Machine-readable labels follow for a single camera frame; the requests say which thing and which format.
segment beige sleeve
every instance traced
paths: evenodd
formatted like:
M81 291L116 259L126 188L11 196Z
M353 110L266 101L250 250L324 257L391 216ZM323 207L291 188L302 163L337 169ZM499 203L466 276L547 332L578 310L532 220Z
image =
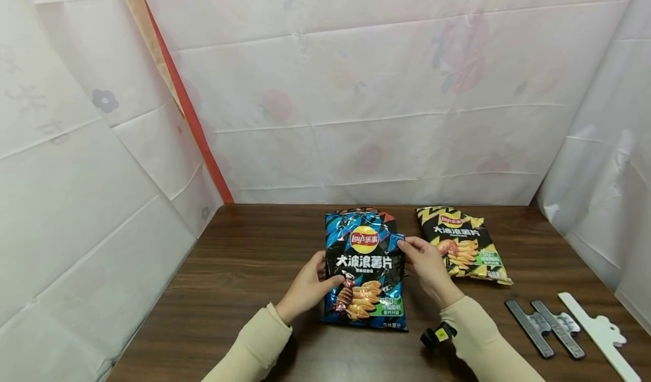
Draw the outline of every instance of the beige sleeve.
M226 356L203 382L259 382L276 364L292 328L278 317L273 304L260 309L244 326Z
M478 302L466 296L441 311L442 321L457 330L457 356L466 361L480 382L544 381L500 334Z

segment black clip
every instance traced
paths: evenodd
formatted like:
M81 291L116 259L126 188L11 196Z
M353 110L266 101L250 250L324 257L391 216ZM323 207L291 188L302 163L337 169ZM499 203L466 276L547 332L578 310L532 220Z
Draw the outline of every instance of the black clip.
M429 350L436 351L439 345L455 338L456 336L457 330L451 327L448 323L442 322L436 330L425 330L425 332L420 336L420 342Z

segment woman's left hand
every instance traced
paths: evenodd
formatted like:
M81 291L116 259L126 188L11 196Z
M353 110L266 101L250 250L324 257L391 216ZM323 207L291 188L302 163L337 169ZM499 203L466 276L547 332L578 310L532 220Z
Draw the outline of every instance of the woman's left hand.
M325 250L314 254L296 276L287 294L275 306L276 313L285 324L290 325L299 314L312 309L327 292L342 284L344 277L340 275L322 281L326 269L325 257Z

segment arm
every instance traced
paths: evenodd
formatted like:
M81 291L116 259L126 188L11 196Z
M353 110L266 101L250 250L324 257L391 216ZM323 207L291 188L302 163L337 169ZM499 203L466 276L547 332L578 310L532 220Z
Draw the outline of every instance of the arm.
M457 356L480 381L544 381L500 334L492 318L470 297L441 310L442 321L457 330Z
M464 296L447 274L436 246L418 237L398 242L407 256L407 269L441 310L441 319L457 330L457 356L466 361L481 382L544 381L500 334L478 302Z
M262 381L291 334L292 328L285 325L269 303L244 326L230 351L202 382Z
M325 257L325 251L314 254L283 299L275 307L269 303L253 316L202 382L259 382L269 374L292 334L289 325L294 318L316 306L344 280L343 276L333 276L322 281Z

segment blue chip bag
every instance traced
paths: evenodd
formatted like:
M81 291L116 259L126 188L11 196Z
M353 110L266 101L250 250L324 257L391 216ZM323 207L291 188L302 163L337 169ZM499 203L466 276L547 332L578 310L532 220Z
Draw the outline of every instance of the blue chip bag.
M323 321L407 331L402 302L404 236L392 233L377 211L325 215L325 274L343 275L325 296Z

